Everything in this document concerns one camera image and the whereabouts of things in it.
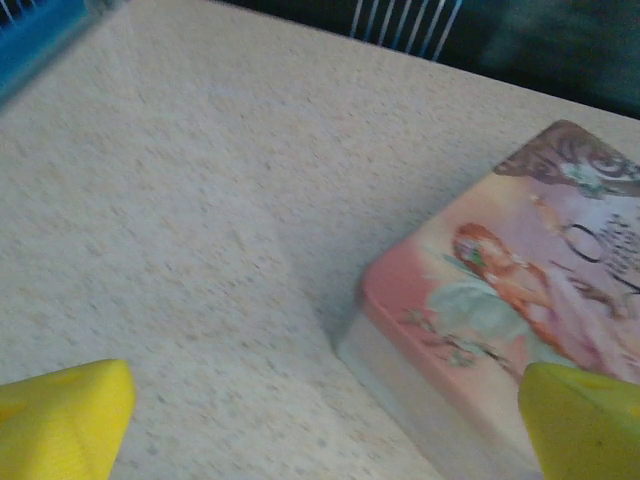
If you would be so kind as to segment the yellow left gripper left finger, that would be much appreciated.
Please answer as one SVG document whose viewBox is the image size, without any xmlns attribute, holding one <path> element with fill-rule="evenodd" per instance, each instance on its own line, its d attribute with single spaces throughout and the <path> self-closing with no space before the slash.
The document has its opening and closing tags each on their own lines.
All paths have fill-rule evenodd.
<svg viewBox="0 0 640 480">
<path fill-rule="evenodd" d="M 0 385 L 0 480 L 109 480 L 135 402 L 121 359 Z"/>
</svg>

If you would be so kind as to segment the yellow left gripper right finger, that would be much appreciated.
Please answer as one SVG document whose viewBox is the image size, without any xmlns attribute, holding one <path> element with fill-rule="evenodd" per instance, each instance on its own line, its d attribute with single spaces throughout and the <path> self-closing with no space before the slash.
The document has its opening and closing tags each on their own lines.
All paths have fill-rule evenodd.
<svg viewBox="0 0 640 480">
<path fill-rule="evenodd" d="M 518 407 L 544 480 L 640 480 L 640 385 L 533 363 Z"/>
</svg>

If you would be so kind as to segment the pink illustrated tin box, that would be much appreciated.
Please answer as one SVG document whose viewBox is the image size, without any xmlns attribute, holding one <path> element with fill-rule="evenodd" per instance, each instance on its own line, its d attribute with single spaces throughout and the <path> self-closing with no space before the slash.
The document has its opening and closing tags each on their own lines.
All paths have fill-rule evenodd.
<svg viewBox="0 0 640 480">
<path fill-rule="evenodd" d="M 517 393 L 640 383 L 640 156 L 561 120 L 374 260 L 337 353 L 443 480 L 542 480 Z"/>
</svg>

